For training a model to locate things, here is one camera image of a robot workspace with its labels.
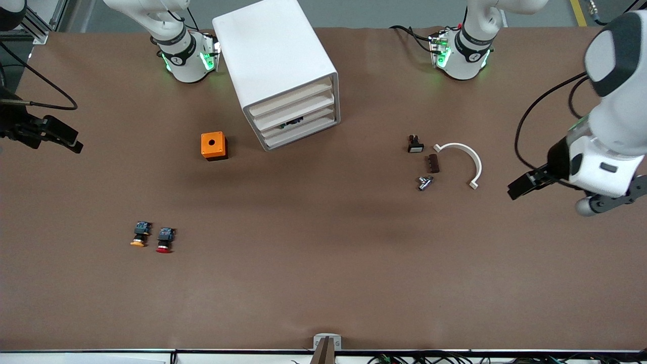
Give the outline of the red push button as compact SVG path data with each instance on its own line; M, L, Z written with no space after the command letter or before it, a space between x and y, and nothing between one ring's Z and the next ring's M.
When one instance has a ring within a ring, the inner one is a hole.
M175 230L172 228L167 228L166 226L161 228L157 238L158 246L157 253L169 254L172 253L172 243L175 240Z

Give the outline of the white plastic drawer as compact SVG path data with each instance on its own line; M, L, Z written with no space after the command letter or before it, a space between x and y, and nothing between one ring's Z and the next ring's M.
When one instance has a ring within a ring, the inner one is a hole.
M332 80L326 77L322 80L314 81L305 86L291 90L283 95L272 98L268 101L261 102L260 104L250 106L250 115L260 117L266 113L278 111L279 109L289 106L294 102L302 101L307 97L311 97L319 92L325 92L332 88Z
M277 110L269 111L252 120L259 130L266 130L278 126L282 123L289 122L308 113L326 108L335 103L335 97L331 92L322 92L314 96L307 97L302 101L290 103L286 106L279 107Z
M315 127L317 120L321 118L323 118L324 123L327 122L328 120L330 120L330 118L334 118L334 112L335 112L334 106L319 108L317 110L314 110L310 113L307 113L301 116L303 117L303 121L300 122L299 124L285 127L284 129L280 129L279 128L280 124L279 124L275 127L271 127L268 130L262 131L261 135L265 139L270 139L270 141L267 142L268 144L275 144L275 143L278 143L279 140L293 138L296 135L305 133L306 131Z
M263 148L265 151L274 150L337 124L338 121L335 118L319 117L310 121L303 120L298 124L291 124L284 128L275 127L275 129L271 129L274 133L266 136L264 140L265 147Z

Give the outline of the orange push button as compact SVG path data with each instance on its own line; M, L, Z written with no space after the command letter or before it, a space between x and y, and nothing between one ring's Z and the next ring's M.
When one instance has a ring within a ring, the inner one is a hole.
M133 233L134 237L130 243L131 246L145 247L147 246L148 237L152 231L152 223L148 221L137 221Z

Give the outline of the white drawer cabinet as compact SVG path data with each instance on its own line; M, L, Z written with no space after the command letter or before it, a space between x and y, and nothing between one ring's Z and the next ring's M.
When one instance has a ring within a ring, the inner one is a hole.
M330 77L340 123L338 72L298 0L261 0L213 18L213 30L246 120L265 138L249 107Z

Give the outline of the white curved plastic bracket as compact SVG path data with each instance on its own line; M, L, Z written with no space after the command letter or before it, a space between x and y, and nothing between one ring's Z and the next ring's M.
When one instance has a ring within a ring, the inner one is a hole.
M482 163L481 157L479 157L478 153L473 148L462 143L446 143L444 145L439 145L439 144L434 145L434 150L435 152L438 152L438 153L444 150L448 150L450 148L455 148L457 150L463 151L465 152L465 154L471 157L472 161L475 164L475 175L469 182L469 186L473 190L478 189L479 188L478 180L480 179L483 173L483 163Z

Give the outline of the orange button enclosure box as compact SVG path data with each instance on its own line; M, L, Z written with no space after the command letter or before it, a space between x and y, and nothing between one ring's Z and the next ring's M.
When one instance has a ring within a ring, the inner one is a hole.
M206 161L228 159L228 140L222 131L202 133L200 148L201 155Z

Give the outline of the white table edge rail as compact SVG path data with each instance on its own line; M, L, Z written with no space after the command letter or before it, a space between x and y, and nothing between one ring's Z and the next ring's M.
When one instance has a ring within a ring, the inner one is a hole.
M0 351L0 364L309 364L312 349ZM336 364L647 364L642 350L345 349Z

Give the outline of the brown wedge post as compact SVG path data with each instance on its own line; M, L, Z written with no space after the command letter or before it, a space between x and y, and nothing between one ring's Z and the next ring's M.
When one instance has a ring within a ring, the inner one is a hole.
M328 346L328 339L321 341L314 351L309 364L336 364L336 355L332 347Z

